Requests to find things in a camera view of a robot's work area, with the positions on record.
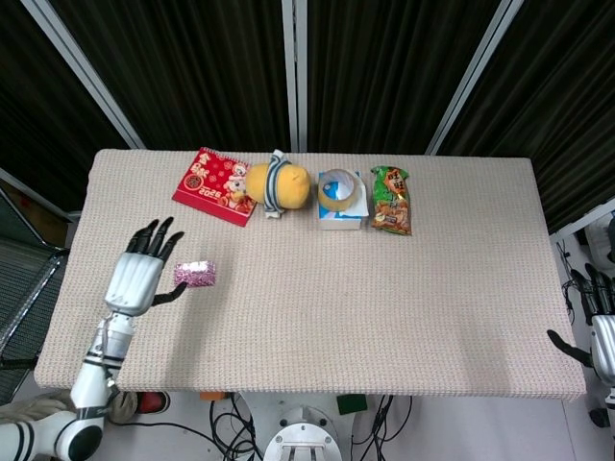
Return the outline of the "green small block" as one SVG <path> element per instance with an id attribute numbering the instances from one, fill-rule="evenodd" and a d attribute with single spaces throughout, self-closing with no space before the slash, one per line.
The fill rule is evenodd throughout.
<path id="1" fill-rule="evenodd" d="M 340 416 L 355 414 L 368 409 L 367 398 L 364 394 L 345 394 L 336 397 Z"/>

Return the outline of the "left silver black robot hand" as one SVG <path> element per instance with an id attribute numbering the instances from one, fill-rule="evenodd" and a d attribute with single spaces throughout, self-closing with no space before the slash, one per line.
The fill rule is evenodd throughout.
<path id="1" fill-rule="evenodd" d="M 175 301 L 186 290 L 184 281 L 168 293 L 157 294 L 162 270 L 185 234 L 179 231 L 166 237 L 173 221 L 172 216 L 161 223 L 155 219 L 131 237 L 115 265 L 104 298 L 111 312 L 138 317 L 151 306 Z"/>

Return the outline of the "blue white tissue box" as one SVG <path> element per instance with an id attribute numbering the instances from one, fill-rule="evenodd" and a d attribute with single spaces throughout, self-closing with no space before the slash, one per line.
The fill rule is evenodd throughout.
<path id="1" fill-rule="evenodd" d="M 369 216 L 367 192 L 362 201 L 346 212 L 332 212 L 320 206 L 318 202 L 318 223 L 325 231 L 358 231 L 363 221 Z"/>

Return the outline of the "metal mesh chair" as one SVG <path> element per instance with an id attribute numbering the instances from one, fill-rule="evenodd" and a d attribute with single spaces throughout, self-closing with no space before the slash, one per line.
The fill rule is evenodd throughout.
<path id="1" fill-rule="evenodd" d="M 40 235 L 0 186 L 0 371 L 36 366 L 68 255 Z"/>

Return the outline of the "red 2026 desk calendar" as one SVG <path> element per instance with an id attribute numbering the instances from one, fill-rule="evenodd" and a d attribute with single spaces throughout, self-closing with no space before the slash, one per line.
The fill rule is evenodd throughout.
<path id="1" fill-rule="evenodd" d="M 201 147 L 172 199 L 231 224 L 245 227 L 256 202 L 246 191 L 250 164 Z"/>

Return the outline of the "green snack bag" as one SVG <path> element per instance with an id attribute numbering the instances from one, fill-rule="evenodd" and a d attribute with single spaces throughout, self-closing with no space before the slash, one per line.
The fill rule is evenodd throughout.
<path id="1" fill-rule="evenodd" d="M 411 235 L 411 206 L 406 183 L 408 172 L 395 166 L 371 169 L 374 217 L 372 227 L 400 235 Z"/>

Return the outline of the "striped grey white scarf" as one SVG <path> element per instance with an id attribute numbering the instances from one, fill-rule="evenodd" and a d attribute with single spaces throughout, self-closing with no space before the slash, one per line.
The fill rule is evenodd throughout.
<path id="1" fill-rule="evenodd" d="M 282 170 L 290 164 L 285 153 L 280 150 L 275 150 L 269 160 L 264 186 L 264 212 L 267 218 L 280 219 L 284 213 L 278 198 L 278 179 Z"/>

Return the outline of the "beige woven tablecloth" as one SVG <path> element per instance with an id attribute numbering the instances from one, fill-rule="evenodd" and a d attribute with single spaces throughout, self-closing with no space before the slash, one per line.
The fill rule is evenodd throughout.
<path id="1" fill-rule="evenodd" d="M 171 218 L 182 234 L 160 278 L 210 260 L 189 288 L 135 322 L 127 390 L 274 391 L 573 400 L 580 365 L 548 338 L 573 333 L 526 158 L 294 154 L 312 175 L 406 170 L 409 235 L 322 230 L 316 206 L 239 227 L 176 203 L 192 152 L 98 152 L 35 370 L 70 387 L 132 235 Z"/>

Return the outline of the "red emergency stop button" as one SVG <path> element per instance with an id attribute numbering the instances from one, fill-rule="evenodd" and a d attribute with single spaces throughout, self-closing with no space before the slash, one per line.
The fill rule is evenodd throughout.
<path id="1" fill-rule="evenodd" d="M 137 394 L 136 414 L 159 414 L 165 412 L 170 405 L 170 397 L 166 392 L 139 392 Z"/>

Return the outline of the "white machine housing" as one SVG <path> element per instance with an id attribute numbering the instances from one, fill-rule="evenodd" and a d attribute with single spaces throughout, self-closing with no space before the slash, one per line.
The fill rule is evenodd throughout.
<path id="1" fill-rule="evenodd" d="M 615 268 L 615 262 L 609 258 L 611 242 L 608 234 L 608 225 L 602 222 L 595 222 L 588 225 L 584 232 L 594 264 L 606 270 Z"/>

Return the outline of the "white partition frame post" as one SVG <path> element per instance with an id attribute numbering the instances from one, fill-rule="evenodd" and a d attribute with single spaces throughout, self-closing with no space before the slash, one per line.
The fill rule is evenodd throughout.
<path id="1" fill-rule="evenodd" d="M 487 25 L 479 45 L 470 59 L 452 99 L 428 144 L 425 151 L 426 156 L 435 156 L 439 153 L 442 144 L 474 91 L 484 69 L 491 61 L 505 33 L 524 3 L 525 0 L 500 0 L 498 8 Z"/>
<path id="2" fill-rule="evenodd" d="M 94 103 L 131 149 L 146 145 L 49 0 L 19 0 Z"/>
<path id="3" fill-rule="evenodd" d="M 281 0 L 291 151 L 308 151 L 308 0 Z"/>

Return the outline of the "yellow plush toy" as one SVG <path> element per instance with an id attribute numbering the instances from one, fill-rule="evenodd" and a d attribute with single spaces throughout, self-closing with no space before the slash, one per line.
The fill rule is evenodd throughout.
<path id="1" fill-rule="evenodd" d="M 253 165 L 247 172 L 245 186 L 247 195 L 264 207 L 265 174 L 268 164 Z M 298 165 L 286 166 L 278 179 L 278 198 L 284 211 L 304 206 L 311 189 L 308 171 Z"/>

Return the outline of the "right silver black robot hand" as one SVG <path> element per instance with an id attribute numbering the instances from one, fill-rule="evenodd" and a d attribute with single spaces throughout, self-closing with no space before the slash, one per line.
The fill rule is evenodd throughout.
<path id="1" fill-rule="evenodd" d="M 549 329 L 547 335 L 557 349 L 593 369 L 602 383 L 615 388 L 615 279 L 590 263 L 585 264 L 585 271 L 588 279 L 576 269 L 571 270 L 571 277 L 590 327 L 590 351 L 565 342 L 554 330 Z"/>

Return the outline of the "clear packing tape roll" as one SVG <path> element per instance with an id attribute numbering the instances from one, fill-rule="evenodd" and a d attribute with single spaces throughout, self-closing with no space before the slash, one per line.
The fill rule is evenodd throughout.
<path id="1" fill-rule="evenodd" d="M 332 212 L 346 212 L 362 201 L 365 186 L 356 172 L 337 168 L 320 174 L 317 194 L 323 208 Z"/>

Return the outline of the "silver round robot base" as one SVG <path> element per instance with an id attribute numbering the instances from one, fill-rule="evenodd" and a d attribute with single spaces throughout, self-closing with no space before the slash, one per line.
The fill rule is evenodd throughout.
<path id="1" fill-rule="evenodd" d="M 299 406 L 278 418 L 262 461 L 350 461 L 355 417 Z"/>

